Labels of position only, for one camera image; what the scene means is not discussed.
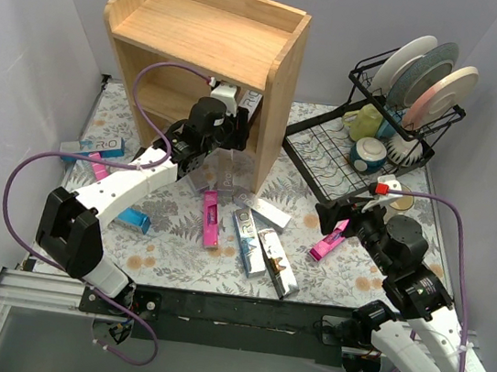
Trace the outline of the silver black gold toothpaste box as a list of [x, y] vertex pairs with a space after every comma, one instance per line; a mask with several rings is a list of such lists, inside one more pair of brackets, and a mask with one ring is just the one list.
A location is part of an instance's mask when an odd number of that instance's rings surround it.
[[244, 108], [248, 112], [248, 120], [254, 115], [261, 105], [263, 95], [252, 90], [246, 90], [241, 96], [238, 107]]

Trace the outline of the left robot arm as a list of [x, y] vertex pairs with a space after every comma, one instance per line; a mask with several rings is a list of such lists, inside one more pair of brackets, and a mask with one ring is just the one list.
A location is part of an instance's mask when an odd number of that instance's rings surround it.
[[39, 221], [37, 243], [71, 278], [102, 292], [108, 312], [122, 315], [133, 304], [130, 278], [104, 254], [102, 230], [126, 208], [184, 178], [218, 148], [243, 150], [249, 138], [249, 112], [234, 114], [212, 97], [196, 102], [187, 119], [176, 121], [164, 137], [131, 162], [96, 183], [50, 193]]

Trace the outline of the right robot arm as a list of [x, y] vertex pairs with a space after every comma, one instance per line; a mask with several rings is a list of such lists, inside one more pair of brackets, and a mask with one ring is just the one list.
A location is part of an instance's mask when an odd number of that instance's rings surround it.
[[364, 200], [319, 203], [322, 233], [346, 222], [343, 236], [356, 237], [384, 276], [387, 302], [373, 301], [352, 313], [351, 338], [359, 347], [375, 347], [399, 372], [486, 372], [477, 354], [462, 345], [453, 300], [424, 262], [429, 248], [413, 218], [385, 219], [381, 206]]

